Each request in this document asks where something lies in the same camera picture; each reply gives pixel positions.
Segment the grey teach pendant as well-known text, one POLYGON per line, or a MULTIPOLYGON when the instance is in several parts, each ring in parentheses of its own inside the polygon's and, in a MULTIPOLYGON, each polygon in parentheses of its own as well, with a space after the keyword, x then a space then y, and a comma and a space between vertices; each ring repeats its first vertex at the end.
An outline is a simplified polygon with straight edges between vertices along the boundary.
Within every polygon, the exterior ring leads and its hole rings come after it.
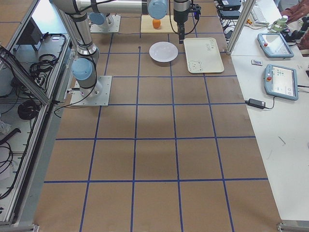
POLYGON ((297 73, 293 68, 268 64, 264 72, 267 95, 291 101, 298 100, 297 73))
POLYGON ((292 58, 294 56, 281 34, 259 33, 257 41, 268 58, 292 58))

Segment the white keyboard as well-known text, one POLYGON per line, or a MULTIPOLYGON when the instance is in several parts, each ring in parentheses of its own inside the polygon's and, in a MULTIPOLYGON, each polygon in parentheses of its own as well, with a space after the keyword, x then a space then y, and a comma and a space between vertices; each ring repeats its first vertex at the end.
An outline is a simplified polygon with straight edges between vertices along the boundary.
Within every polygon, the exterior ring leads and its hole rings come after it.
POLYGON ((251 10, 251 21, 254 26, 267 26, 268 21, 265 19, 258 2, 255 2, 251 10))

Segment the black power brick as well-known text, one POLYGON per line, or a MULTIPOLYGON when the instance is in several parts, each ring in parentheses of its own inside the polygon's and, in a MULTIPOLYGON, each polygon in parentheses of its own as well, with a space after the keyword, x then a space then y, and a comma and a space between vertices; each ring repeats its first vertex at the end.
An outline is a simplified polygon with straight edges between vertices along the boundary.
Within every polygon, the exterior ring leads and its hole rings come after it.
POLYGON ((240 16, 240 12, 218 10, 218 15, 221 19, 238 19, 240 16))

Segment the bamboo cutting board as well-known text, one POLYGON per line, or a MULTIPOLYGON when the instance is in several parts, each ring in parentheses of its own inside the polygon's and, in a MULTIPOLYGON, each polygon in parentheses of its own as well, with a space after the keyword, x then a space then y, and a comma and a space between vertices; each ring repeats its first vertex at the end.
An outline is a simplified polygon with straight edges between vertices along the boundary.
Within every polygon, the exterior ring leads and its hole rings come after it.
POLYGON ((148 33, 148 34, 154 34, 154 33, 163 34, 163 33, 173 33, 173 29, 177 31, 177 23, 173 20, 173 16, 171 16, 171 23, 169 21, 168 15, 162 18, 160 20, 161 26, 158 29, 155 29, 153 27, 152 21, 153 21, 153 18, 151 18, 149 15, 142 15, 140 32, 148 33))

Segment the aluminium frame post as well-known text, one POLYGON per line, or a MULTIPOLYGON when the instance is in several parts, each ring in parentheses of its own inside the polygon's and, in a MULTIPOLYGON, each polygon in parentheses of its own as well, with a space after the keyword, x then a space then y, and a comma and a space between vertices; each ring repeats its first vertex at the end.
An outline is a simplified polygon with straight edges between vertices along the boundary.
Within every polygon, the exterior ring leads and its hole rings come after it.
POLYGON ((251 13, 251 10, 253 8, 255 4, 255 0, 247 0, 245 3, 244 3, 244 6, 241 10, 241 13, 240 13, 240 16, 239 16, 239 19, 236 23, 236 26, 234 28, 234 31, 232 33, 232 36, 229 40, 229 43, 227 44, 227 48, 226 48, 226 53, 228 55, 231 55, 232 54, 232 51, 236 45, 236 42, 238 41, 239 37, 240 37, 240 34, 242 32, 242 29, 251 13))

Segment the near grey teach pendant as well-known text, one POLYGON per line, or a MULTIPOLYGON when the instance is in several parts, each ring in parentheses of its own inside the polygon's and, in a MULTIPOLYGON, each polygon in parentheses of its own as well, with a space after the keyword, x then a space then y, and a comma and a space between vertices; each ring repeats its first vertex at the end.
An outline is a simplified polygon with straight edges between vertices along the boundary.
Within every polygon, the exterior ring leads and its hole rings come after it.
POLYGON ((297 73, 293 68, 268 64, 264 72, 267 95, 291 101, 298 100, 297 73))

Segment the cream bear tray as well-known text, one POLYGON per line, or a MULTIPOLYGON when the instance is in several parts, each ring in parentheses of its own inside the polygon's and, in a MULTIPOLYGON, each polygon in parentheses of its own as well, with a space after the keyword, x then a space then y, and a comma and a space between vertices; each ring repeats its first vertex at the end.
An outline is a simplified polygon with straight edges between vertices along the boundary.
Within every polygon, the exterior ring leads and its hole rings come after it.
POLYGON ((222 73, 224 65, 214 38, 186 38, 183 41, 190 73, 222 73))

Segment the black power adapter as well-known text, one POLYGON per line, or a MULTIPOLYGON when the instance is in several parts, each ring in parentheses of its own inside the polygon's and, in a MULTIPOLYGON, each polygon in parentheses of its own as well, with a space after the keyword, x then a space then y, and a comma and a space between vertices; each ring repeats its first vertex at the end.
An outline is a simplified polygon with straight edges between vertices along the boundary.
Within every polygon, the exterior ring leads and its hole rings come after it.
POLYGON ((260 100, 256 100, 256 99, 252 99, 252 98, 246 100, 245 103, 248 106, 252 106, 252 107, 255 107, 255 108, 258 108, 258 109, 265 109, 266 108, 266 103, 264 101, 260 101, 260 100))

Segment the small white card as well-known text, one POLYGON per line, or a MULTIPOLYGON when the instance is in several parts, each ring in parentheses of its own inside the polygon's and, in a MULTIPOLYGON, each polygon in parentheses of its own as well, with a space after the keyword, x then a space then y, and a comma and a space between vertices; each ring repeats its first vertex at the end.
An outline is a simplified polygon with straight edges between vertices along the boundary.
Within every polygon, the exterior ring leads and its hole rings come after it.
POLYGON ((252 65, 262 66, 263 62, 261 60, 252 59, 251 60, 252 65))

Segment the white round plate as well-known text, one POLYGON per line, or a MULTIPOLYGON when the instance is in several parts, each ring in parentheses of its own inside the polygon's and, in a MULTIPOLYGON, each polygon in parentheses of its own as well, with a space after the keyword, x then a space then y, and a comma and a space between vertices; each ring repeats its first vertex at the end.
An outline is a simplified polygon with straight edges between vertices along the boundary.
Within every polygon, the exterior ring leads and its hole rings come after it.
POLYGON ((177 47, 169 42, 157 42, 149 49, 150 57, 158 62, 170 62, 178 56, 177 47))

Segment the orange fruit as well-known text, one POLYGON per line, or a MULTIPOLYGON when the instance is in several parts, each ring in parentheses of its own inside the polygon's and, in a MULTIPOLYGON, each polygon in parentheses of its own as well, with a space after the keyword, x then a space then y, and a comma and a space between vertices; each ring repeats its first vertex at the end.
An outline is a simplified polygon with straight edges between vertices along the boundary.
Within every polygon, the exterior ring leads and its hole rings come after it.
POLYGON ((161 20, 159 19, 153 19, 152 25, 154 29, 159 29, 161 27, 161 20))

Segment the aluminium frame rail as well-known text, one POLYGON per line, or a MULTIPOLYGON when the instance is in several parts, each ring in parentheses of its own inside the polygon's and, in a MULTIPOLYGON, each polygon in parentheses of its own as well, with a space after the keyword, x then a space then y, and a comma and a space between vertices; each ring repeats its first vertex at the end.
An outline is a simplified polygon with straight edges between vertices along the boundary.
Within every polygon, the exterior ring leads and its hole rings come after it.
POLYGON ((0 46, 0 59, 11 69, 13 76, 17 78, 42 104, 49 105, 51 99, 46 95, 43 88, 37 85, 28 74, 26 69, 20 64, 16 57, 5 47, 0 46))

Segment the green white bottle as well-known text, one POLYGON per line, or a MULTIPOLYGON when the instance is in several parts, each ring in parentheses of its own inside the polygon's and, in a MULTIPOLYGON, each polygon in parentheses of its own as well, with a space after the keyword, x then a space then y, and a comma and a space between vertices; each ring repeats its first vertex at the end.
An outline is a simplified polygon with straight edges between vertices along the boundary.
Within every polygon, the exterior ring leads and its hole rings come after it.
POLYGON ((270 27, 269 31, 271 33, 281 33, 287 28, 288 16, 283 15, 281 18, 276 20, 270 27))

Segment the far grey teach pendant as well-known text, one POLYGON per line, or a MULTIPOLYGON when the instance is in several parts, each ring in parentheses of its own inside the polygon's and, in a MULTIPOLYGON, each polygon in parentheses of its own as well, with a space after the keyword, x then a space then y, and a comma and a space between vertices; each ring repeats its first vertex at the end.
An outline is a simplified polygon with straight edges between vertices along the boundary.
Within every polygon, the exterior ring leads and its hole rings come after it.
POLYGON ((292 58, 294 56, 281 34, 259 33, 257 41, 268 58, 292 58))

